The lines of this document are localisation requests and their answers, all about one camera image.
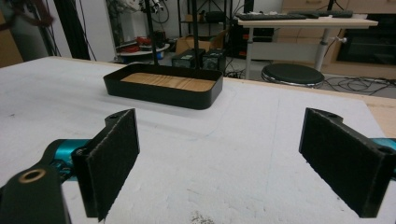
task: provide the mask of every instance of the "round stool seat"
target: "round stool seat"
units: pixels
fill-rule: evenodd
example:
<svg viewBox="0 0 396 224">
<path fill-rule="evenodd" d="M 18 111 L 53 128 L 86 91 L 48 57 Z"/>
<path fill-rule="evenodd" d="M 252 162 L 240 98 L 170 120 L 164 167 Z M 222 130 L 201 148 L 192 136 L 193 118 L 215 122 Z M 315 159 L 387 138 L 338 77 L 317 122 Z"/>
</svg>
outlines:
<svg viewBox="0 0 396 224">
<path fill-rule="evenodd" d="M 304 87 L 318 87 L 324 80 L 318 70 L 292 63 L 267 65 L 262 69 L 262 77 L 275 83 Z"/>
</svg>

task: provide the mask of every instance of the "wooden tray bottom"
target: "wooden tray bottom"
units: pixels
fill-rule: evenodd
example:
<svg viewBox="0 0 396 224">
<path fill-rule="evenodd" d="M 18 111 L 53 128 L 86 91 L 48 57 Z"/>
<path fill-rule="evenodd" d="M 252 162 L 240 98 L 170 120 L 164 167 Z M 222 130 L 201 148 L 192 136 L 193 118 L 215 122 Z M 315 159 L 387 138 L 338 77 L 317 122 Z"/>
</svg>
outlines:
<svg viewBox="0 0 396 224">
<path fill-rule="evenodd" d="M 161 86 L 185 91 L 209 91 L 216 81 L 190 77 L 172 77 L 150 73 L 133 73 L 121 81 Z"/>
</svg>

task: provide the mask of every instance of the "keyboard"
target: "keyboard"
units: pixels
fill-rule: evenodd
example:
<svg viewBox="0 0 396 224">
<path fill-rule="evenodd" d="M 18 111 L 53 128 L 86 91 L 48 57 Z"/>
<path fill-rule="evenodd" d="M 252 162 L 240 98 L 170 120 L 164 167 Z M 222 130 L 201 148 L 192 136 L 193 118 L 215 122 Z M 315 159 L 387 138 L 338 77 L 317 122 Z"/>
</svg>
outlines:
<svg viewBox="0 0 396 224">
<path fill-rule="evenodd" d="M 332 16 L 333 18 L 351 18 L 353 11 L 350 10 L 302 10 L 302 11 L 290 11 L 289 14 L 303 15 L 309 19 L 317 19 L 319 17 Z"/>
<path fill-rule="evenodd" d="M 284 21 L 284 20 L 305 20 L 306 16 L 299 14 L 236 14 L 241 21 Z"/>
</svg>

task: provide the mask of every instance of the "white table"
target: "white table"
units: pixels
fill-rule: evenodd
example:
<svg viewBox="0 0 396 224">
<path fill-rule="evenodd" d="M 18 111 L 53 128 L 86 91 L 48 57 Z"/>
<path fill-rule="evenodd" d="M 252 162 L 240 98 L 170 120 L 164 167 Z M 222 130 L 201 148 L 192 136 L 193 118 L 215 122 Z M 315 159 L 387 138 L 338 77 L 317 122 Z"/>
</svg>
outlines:
<svg viewBox="0 0 396 224">
<path fill-rule="evenodd" d="M 289 60 L 293 52 L 301 52 L 297 57 L 298 60 L 315 60 L 315 69 L 320 71 L 331 29 L 367 29 L 369 26 L 376 26 L 378 22 L 362 19 L 333 18 L 292 21 L 238 21 L 238 24 L 249 28 L 246 68 L 246 79 L 249 79 L 252 59 Z M 318 45 L 256 43 L 253 47 L 254 28 L 324 28 L 324 33 Z"/>
<path fill-rule="evenodd" d="M 44 58 L 0 69 L 0 185 L 53 140 L 92 138 L 133 107 L 141 152 L 107 224 L 394 223 L 395 182 L 378 218 L 360 219 L 298 152 L 307 106 L 384 136 L 363 101 L 226 78 L 210 108 L 191 110 L 108 95 L 103 76 L 119 68 Z M 63 190 L 73 223 L 97 222 L 76 182 Z"/>
</svg>

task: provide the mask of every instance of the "drawer handle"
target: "drawer handle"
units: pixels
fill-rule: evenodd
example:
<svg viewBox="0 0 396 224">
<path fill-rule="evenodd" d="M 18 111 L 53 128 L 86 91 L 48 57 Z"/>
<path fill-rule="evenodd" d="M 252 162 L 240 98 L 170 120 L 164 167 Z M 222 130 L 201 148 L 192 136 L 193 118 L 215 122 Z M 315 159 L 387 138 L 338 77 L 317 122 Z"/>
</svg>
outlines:
<svg viewBox="0 0 396 224">
<path fill-rule="evenodd" d="M 321 3 L 321 0 L 306 0 L 307 4 L 319 4 Z"/>
</svg>

